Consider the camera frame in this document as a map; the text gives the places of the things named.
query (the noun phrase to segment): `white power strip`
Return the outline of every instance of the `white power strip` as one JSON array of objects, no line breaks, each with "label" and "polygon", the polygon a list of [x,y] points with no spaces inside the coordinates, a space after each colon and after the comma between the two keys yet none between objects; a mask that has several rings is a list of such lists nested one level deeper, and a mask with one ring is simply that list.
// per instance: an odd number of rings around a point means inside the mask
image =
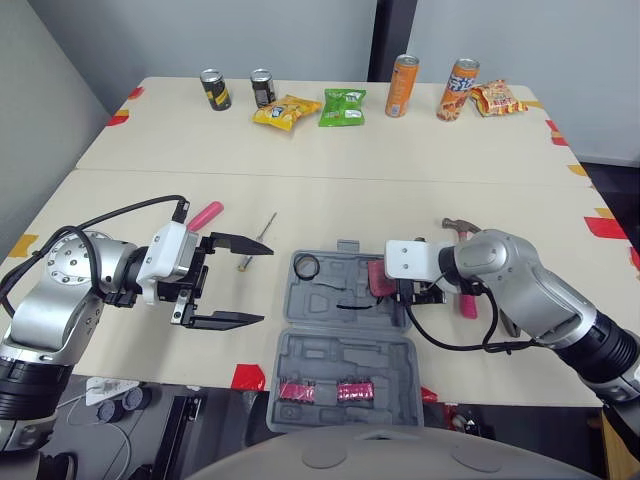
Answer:
[{"label": "white power strip", "polygon": [[140,385],[135,380],[120,380],[118,378],[91,377],[87,379],[87,406],[95,405],[108,398],[115,397]]}]

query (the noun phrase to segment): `open tool case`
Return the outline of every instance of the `open tool case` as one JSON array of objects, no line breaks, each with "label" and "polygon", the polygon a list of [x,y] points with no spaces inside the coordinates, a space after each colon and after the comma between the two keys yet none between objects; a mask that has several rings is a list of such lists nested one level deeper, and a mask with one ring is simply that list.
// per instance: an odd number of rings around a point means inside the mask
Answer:
[{"label": "open tool case", "polygon": [[[302,274],[317,274],[302,280],[294,264],[309,254],[317,264]],[[352,241],[339,241],[337,252],[293,254],[284,304],[293,326],[278,342],[267,410],[272,431],[424,425],[416,350],[402,335],[408,318],[393,298],[379,300],[369,290],[368,262],[382,258],[360,254]]]}]

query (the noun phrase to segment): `orange can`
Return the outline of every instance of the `orange can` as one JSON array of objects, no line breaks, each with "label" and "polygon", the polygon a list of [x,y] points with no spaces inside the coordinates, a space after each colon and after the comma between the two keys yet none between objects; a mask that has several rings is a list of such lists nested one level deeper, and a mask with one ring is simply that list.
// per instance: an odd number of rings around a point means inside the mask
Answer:
[{"label": "orange can", "polygon": [[399,55],[393,65],[391,86],[387,97],[387,107],[384,109],[390,117],[401,117],[407,113],[409,97],[413,84],[416,83],[420,60],[413,55]]},{"label": "orange can", "polygon": [[476,81],[478,70],[480,70],[480,62],[476,60],[461,58],[454,63],[436,112],[440,120],[451,122],[458,119],[460,110]]}]

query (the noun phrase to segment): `black can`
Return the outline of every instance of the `black can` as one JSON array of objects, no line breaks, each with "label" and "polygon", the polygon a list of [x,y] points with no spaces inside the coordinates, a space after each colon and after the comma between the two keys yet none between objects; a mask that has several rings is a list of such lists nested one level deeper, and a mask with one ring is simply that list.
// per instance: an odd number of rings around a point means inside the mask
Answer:
[{"label": "black can", "polygon": [[276,91],[273,88],[273,77],[269,70],[259,68],[251,72],[251,86],[256,97],[258,108],[276,101]]},{"label": "black can", "polygon": [[211,108],[226,110],[231,106],[231,97],[224,84],[222,73],[213,68],[207,68],[200,74],[200,81],[207,94]]}]

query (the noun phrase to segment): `can lid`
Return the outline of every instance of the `can lid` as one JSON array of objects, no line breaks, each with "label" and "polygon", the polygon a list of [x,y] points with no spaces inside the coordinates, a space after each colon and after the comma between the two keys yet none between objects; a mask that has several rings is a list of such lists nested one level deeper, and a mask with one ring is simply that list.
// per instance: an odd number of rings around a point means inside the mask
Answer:
[{"label": "can lid", "polygon": [[402,55],[398,55],[398,58],[396,58],[396,63],[399,63],[400,65],[418,65],[420,63],[420,60],[418,60],[418,57],[403,53]]},{"label": "can lid", "polygon": [[480,62],[471,58],[459,58],[456,60],[456,66],[463,70],[477,70],[480,68]]},{"label": "can lid", "polygon": [[266,68],[258,68],[251,72],[251,81],[253,82],[266,82],[271,80],[271,72]]},{"label": "can lid", "polygon": [[200,80],[203,82],[217,82],[222,78],[222,73],[214,68],[207,68],[200,74]]}]

